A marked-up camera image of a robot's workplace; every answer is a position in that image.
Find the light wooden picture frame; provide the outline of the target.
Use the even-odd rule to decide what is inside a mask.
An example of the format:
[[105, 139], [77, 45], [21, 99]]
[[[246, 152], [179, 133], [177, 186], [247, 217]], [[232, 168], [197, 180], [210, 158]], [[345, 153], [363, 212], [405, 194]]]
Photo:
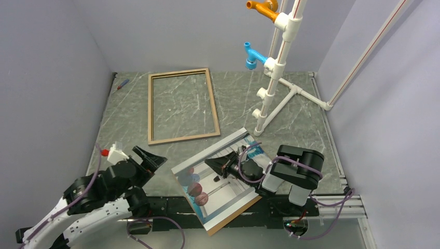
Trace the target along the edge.
[[221, 134], [208, 68], [150, 74], [147, 100], [149, 145]]

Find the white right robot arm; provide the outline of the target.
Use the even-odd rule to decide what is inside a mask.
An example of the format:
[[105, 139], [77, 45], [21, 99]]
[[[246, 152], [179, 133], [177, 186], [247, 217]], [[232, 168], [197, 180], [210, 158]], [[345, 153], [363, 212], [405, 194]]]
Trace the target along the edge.
[[292, 215], [299, 215], [323, 178], [323, 154], [312, 149], [280, 145], [273, 160], [262, 161], [251, 155], [259, 148], [259, 143], [242, 145], [236, 151], [206, 159], [204, 163], [219, 177], [233, 176], [263, 198], [273, 197], [284, 182], [290, 183], [286, 209]]

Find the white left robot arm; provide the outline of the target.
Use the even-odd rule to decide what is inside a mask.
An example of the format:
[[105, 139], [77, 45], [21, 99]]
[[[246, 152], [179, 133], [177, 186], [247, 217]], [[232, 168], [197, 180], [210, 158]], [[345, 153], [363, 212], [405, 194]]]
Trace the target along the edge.
[[76, 179], [40, 222], [19, 228], [15, 236], [20, 248], [71, 248], [79, 238], [116, 220], [145, 217], [150, 204], [143, 187], [168, 159], [138, 146], [132, 150], [141, 163], [117, 143], [99, 149], [99, 157], [111, 166]]

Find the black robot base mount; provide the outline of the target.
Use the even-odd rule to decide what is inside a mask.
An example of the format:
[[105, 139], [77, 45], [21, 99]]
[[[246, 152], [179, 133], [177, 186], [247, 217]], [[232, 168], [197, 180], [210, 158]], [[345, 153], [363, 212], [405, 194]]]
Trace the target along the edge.
[[173, 228], [173, 225], [165, 223], [165, 219], [169, 218], [176, 222], [178, 229], [204, 228], [210, 236], [224, 227], [265, 226], [269, 229], [285, 228], [301, 237], [308, 229], [307, 219], [320, 216], [319, 205], [343, 207], [344, 203], [352, 198], [353, 191], [349, 190], [347, 195], [336, 203], [330, 203], [330, 196], [310, 197], [304, 206], [291, 204], [287, 195], [262, 198], [256, 196], [251, 189], [235, 198], [231, 194], [231, 188], [227, 187], [215, 193], [201, 192], [196, 197], [147, 196], [150, 204], [148, 214], [143, 218], [124, 219], [135, 226], [129, 229], [132, 234], [148, 234], [150, 230], [168, 231]]

